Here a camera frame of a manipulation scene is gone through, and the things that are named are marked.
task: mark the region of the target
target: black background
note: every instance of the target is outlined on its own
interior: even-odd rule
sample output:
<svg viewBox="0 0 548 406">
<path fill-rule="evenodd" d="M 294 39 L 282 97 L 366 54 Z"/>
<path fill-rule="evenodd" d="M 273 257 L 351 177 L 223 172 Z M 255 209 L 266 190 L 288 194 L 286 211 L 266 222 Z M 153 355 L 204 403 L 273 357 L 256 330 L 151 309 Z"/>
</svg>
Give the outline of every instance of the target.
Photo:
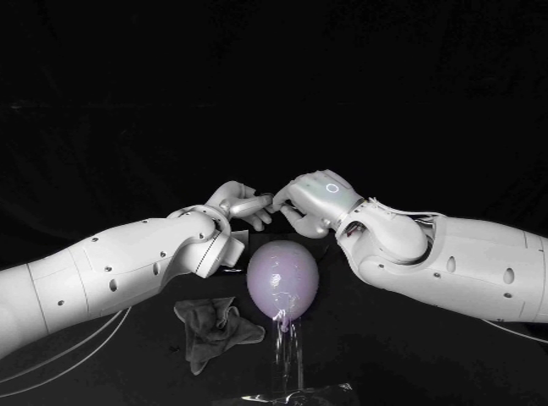
<svg viewBox="0 0 548 406">
<path fill-rule="evenodd" d="M 402 210 L 548 237 L 548 1 L 0 2 L 0 269 L 203 203 L 227 180 L 275 192 L 325 168 Z M 273 219 L 266 232 L 289 233 Z M 328 262 L 307 385 L 350 381 L 364 404 L 548 404 L 548 346 L 364 285 L 340 252 Z M 194 278 L 0 404 L 196 405 L 266 389 L 268 341 L 196 380 L 167 354 L 177 299 L 235 295 L 265 325 L 243 276 Z M 513 328 L 548 339 L 548 325 Z"/>
</svg>

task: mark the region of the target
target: balloon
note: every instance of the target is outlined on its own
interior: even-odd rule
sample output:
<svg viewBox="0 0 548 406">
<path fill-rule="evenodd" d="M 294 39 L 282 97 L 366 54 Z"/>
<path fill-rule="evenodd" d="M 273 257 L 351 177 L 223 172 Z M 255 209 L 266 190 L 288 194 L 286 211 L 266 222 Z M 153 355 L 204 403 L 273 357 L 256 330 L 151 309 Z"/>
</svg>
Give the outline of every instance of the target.
<svg viewBox="0 0 548 406">
<path fill-rule="evenodd" d="M 308 249 L 294 241 L 259 247 L 248 267 L 248 289 L 262 313 L 282 323 L 282 331 L 305 313 L 320 286 L 320 272 Z"/>
</svg>

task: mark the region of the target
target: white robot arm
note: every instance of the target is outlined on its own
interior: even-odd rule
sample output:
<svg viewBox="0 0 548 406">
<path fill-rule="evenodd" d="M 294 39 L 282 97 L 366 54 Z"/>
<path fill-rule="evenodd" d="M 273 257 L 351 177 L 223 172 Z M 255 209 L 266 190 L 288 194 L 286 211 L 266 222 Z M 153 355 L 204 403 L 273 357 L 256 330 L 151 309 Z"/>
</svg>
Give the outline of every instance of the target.
<svg viewBox="0 0 548 406">
<path fill-rule="evenodd" d="M 0 359 L 63 328 L 134 306 L 186 273 L 209 277 L 243 251 L 229 220 L 262 229 L 272 197 L 227 182 L 220 199 L 96 233 L 45 259 L 0 271 Z"/>
<path fill-rule="evenodd" d="M 273 209 L 309 237 L 335 230 L 367 284 L 481 319 L 548 323 L 547 238 L 494 222 L 397 211 L 357 195 L 333 171 L 298 177 Z"/>
</svg>

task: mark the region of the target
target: cloth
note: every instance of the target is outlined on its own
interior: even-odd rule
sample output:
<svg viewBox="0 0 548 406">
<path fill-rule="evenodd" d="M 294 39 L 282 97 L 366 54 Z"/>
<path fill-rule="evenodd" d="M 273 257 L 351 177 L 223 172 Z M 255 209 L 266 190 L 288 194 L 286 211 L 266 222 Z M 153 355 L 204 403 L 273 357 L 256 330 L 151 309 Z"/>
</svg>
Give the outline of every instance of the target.
<svg viewBox="0 0 548 406">
<path fill-rule="evenodd" d="M 174 304 L 174 313 L 186 323 L 186 359 L 194 375 L 203 372 L 210 359 L 236 344 L 253 344 L 265 339 L 265 328 L 240 317 L 233 301 L 235 297 L 181 300 Z"/>
</svg>

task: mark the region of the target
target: robot forearm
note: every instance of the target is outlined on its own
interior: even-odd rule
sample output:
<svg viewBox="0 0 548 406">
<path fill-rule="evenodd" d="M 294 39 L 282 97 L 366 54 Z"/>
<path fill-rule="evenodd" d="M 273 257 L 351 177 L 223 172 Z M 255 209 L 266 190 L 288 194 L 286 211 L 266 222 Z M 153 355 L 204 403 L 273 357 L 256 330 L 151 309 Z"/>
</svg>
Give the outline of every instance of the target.
<svg viewBox="0 0 548 406">
<path fill-rule="evenodd" d="M 370 227 L 367 217 L 377 217 L 376 209 L 373 202 L 363 203 L 337 233 L 366 283 L 482 319 L 548 323 L 547 238 L 479 220 L 436 216 L 415 222 L 407 217 L 412 232 L 403 235 L 405 250 L 389 244 L 402 236 L 390 237 L 393 220 L 384 221 L 384 228 L 381 223 Z M 417 258 L 405 261 L 406 255 Z"/>
<path fill-rule="evenodd" d="M 45 259 L 0 271 L 0 359 L 63 328 L 109 315 L 194 272 L 232 266 L 243 244 L 212 207 L 95 234 Z"/>
</svg>

